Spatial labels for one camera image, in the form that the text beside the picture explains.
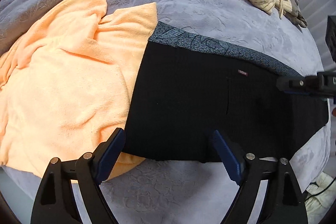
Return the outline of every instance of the bedspread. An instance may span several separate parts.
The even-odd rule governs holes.
[[[61,1],[2,0],[0,54]],[[302,75],[323,70],[308,29],[295,27],[285,17],[280,19],[278,13],[269,16],[248,0],[107,0],[107,15],[118,8],[151,2],[157,3],[158,20],[171,26],[254,49]],[[291,159],[301,190],[323,170],[329,151],[330,121]],[[38,177],[5,170],[30,197],[35,197]],[[130,172],[102,183],[101,189],[120,223],[198,224],[219,223],[238,188],[221,163],[146,160]],[[77,186],[75,196],[84,223],[90,223]],[[261,205],[261,199],[259,196],[256,204]],[[254,212],[250,223],[256,218]]]

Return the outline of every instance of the small pink tag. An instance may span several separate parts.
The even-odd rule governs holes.
[[[245,76],[248,76],[249,74],[247,72],[244,72],[242,70],[238,70],[238,73],[240,73],[241,75],[245,75]]]

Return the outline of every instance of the black garment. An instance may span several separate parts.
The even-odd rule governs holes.
[[[220,161],[208,141],[218,129],[247,153],[290,159],[328,122],[328,105],[280,92],[277,77],[250,62],[148,42],[123,151],[155,160]]]

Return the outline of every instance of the white floor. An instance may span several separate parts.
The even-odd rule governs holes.
[[[336,117],[332,117],[332,136],[330,158],[324,172],[332,177],[336,177]],[[19,218],[22,224],[30,223],[30,215],[33,207],[33,201],[5,174],[0,168],[0,190],[3,193],[7,203]]]

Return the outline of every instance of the black cable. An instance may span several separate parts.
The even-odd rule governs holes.
[[[336,177],[333,179],[333,181],[332,181],[332,182],[331,182],[331,183],[330,183],[324,190],[322,190],[321,192],[319,192],[319,193],[317,193],[317,194],[315,194],[315,195],[311,195],[310,197],[306,198],[305,202],[306,202],[308,199],[310,199],[310,198],[312,198],[312,197],[314,197],[314,196],[318,196],[318,195],[324,193],[326,190],[329,189],[329,187],[330,187],[335,181],[336,181]]]

